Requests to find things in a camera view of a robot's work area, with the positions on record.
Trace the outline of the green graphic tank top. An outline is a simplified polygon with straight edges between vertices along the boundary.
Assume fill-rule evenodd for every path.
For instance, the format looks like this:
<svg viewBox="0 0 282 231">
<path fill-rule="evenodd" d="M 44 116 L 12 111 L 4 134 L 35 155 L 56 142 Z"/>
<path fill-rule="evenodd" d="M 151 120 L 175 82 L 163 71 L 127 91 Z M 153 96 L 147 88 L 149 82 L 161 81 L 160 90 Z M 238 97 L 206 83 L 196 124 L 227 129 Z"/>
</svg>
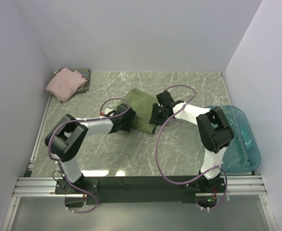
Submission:
<svg viewBox="0 0 282 231">
<path fill-rule="evenodd" d="M 136 112 L 132 128 L 146 134 L 154 134 L 156 124 L 150 124 L 150 119 L 153 104 L 158 103 L 157 99 L 142 90 L 133 88 L 124 96 L 124 100 Z"/>
</svg>

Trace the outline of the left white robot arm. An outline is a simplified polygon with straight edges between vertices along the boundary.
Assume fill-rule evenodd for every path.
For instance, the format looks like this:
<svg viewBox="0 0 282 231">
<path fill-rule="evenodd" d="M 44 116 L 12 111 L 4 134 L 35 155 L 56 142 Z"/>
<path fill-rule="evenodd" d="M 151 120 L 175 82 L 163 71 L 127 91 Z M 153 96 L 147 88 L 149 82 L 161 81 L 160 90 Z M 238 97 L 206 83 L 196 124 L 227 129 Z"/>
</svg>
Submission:
<svg viewBox="0 0 282 231">
<path fill-rule="evenodd" d="M 98 118 L 75 118 L 64 115 L 45 138 L 49 158 L 56 161 L 61 172 L 68 179 L 66 188 L 71 193 L 83 189 L 84 175 L 81 172 L 76 155 L 86 136 L 112 134 L 118 131 L 130 132 L 136 116 L 132 107 L 125 103 L 107 113 L 101 112 Z"/>
</svg>

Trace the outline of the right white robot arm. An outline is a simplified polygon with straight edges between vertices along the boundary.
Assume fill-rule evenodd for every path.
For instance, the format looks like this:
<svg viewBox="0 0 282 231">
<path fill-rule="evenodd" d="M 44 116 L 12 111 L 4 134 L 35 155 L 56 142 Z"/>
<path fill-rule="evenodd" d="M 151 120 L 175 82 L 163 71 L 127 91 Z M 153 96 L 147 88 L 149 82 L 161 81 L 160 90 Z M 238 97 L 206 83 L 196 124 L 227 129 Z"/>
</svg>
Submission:
<svg viewBox="0 0 282 231">
<path fill-rule="evenodd" d="M 156 95 L 158 105 L 166 115 L 166 120 L 158 133 L 155 145 L 155 161 L 161 176 L 174 185 L 186 185 L 198 180 L 200 190 L 209 192 L 215 186 L 214 178 L 221 172 L 223 156 L 227 147 L 234 139 L 234 131 L 229 124 L 223 110 L 220 107 L 213 109 L 201 108 L 184 101 L 174 101 L 170 93 L 165 90 Z M 205 147 L 203 165 L 198 176 L 184 182 L 175 182 L 169 179 L 159 165 L 158 145 L 161 133 L 165 125 L 173 118 L 190 122 L 198 127 L 202 145 Z"/>
</svg>

